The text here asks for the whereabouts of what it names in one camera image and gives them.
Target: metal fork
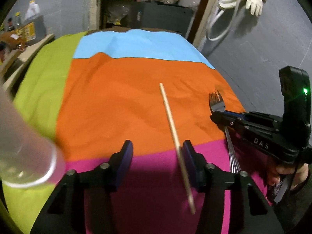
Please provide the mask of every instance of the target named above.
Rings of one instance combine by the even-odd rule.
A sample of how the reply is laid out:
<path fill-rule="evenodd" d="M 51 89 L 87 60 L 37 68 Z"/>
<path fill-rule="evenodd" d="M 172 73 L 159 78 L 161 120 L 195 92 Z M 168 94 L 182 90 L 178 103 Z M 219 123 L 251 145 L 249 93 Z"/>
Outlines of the metal fork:
<path fill-rule="evenodd" d="M 217 92 L 213 92 L 209 94 L 209 106 L 210 106 L 211 112 L 215 112 L 215 111 L 224 112 L 225 111 L 225 104 L 218 90 Z M 233 143 L 232 143 L 227 126 L 224 126 L 224 131 L 225 131 L 225 136 L 227 138 L 227 147 L 229 150 L 230 172 L 239 173 L 241 171 L 241 167 L 235 155 Z"/>

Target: pink stripe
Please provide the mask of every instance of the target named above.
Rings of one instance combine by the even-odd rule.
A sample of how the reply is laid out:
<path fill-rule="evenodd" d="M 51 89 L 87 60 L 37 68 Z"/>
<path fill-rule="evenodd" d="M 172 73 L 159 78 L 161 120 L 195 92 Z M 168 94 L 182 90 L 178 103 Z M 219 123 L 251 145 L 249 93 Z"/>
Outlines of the pink stripe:
<path fill-rule="evenodd" d="M 207 162 L 229 171 L 229 156 L 224 140 L 197 145 L 196 152 Z M 265 156 L 250 148 L 235 149 L 243 170 L 252 175 L 260 190 L 266 187 L 260 174 L 265 171 Z M 92 170 L 107 159 L 69 162 L 68 169 L 78 172 Z M 194 234 L 204 194 L 193 191 L 197 212 L 191 215 L 174 150 L 134 157 L 131 168 L 117 193 L 111 194 L 114 219 L 120 234 Z M 228 233 L 230 193 L 225 194 L 222 234 Z"/>

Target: sleeve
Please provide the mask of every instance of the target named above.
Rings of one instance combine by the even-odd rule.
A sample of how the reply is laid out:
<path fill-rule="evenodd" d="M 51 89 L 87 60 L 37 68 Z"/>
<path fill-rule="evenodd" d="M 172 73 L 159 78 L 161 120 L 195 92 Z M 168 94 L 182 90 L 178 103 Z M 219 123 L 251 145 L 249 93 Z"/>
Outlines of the sleeve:
<path fill-rule="evenodd" d="M 284 231 L 286 233 L 305 233 L 298 229 L 304 229 L 304 219 L 312 219 L 312 165 L 309 166 L 309 175 L 305 181 L 304 187 L 296 192 L 291 192 L 289 196 L 284 198 L 274 207 Z"/>

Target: bottle label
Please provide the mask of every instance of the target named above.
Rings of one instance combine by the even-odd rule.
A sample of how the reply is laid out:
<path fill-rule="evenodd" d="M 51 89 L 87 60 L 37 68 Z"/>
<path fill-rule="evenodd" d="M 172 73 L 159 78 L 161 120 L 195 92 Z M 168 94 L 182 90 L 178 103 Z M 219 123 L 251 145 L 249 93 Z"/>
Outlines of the bottle label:
<path fill-rule="evenodd" d="M 36 38 L 36 33 L 35 33 L 35 24 L 29 23 L 24 27 L 25 30 L 25 41 L 29 42 L 31 40 L 34 40 Z"/>

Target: white hose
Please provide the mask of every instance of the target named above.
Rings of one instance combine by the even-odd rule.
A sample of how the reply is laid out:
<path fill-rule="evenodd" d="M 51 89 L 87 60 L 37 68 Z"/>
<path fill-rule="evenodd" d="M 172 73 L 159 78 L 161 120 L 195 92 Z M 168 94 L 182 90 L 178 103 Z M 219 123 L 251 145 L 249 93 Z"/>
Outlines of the white hose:
<path fill-rule="evenodd" d="M 211 23 L 209 24 L 208 26 L 208 29 L 207 29 L 207 32 L 206 32 L 206 37 L 208 40 L 210 41 L 216 41 L 216 40 L 220 40 L 222 39 L 227 33 L 228 31 L 230 30 L 235 18 L 236 18 L 236 15 L 237 15 L 237 12 L 238 12 L 238 8 L 239 8 L 239 4 L 241 3 L 241 0 L 237 0 L 237 3 L 236 3 L 236 6 L 234 8 L 234 12 L 233 12 L 233 16 L 232 16 L 232 19 L 229 23 L 229 25 L 227 26 L 227 28 L 220 34 L 218 35 L 217 37 L 215 38 L 210 38 L 209 35 L 210 35 L 210 32 L 211 32 L 211 29 L 212 27 L 214 26 L 214 24 L 217 22 L 217 20 L 223 15 L 224 13 L 224 10 L 221 10 L 219 11 L 219 13 L 214 17 L 214 19 L 211 21 Z"/>

